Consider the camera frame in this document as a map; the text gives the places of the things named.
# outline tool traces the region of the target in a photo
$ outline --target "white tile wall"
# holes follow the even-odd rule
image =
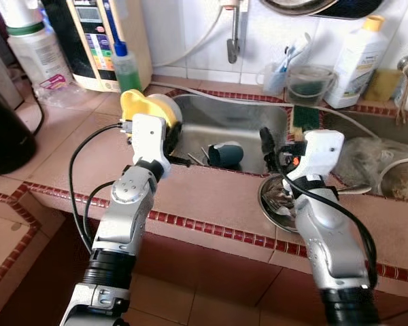
[[[218,14],[219,0],[144,0],[142,3],[152,59],[158,63],[178,57],[201,38]],[[404,46],[408,44],[408,0],[384,0],[375,14],[386,18],[383,31],[391,42],[382,67],[395,68],[397,60],[408,52],[408,46]],[[226,40],[231,38],[232,19],[233,13],[224,10],[201,47],[186,59],[154,72],[255,84],[255,74],[267,63],[282,60],[284,48],[304,32],[311,35],[313,45],[297,62],[333,66],[344,37],[364,22],[364,19],[287,17],[265,7],[260,0],[249,0],[248,13],[241,15],[241,53],[231,65]]]

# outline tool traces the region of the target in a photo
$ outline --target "faucet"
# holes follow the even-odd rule
[[[239,47],[239,6],[233,6],[233,34],[231,39],[226,40],[226,49],[228,51],[228,62],[233,64],[237,61],[237,55],[240,52]]]

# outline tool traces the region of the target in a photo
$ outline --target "metal pot lid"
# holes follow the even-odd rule
[[[338,0],[261,0],[261,2],[286,16],[307,16],[329,8]]]

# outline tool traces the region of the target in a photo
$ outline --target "green liquid bottle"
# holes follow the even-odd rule
[[[115,67],[115,75],[120,84],[121,93],[126,90],[138,90],[142,92],[141,80],[134,53],[128,52],[125,42],[115,43],[115,53],[112,62]]]

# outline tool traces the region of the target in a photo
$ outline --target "dish soap bottle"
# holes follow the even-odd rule
[[[384,18],[369,16],[361,29],[343,43],[334,71],[337,81],[324,100],[334,109],[355,105],[364,92],[388,44],[381,31]]]
[[[121,93],[132,89],[142,92],[134,53],[127,51],[127,46],[123,41],[115,42],[114,47],[115,54],[112,55],[112,62],[115,67],[116,79],[120,84]]]

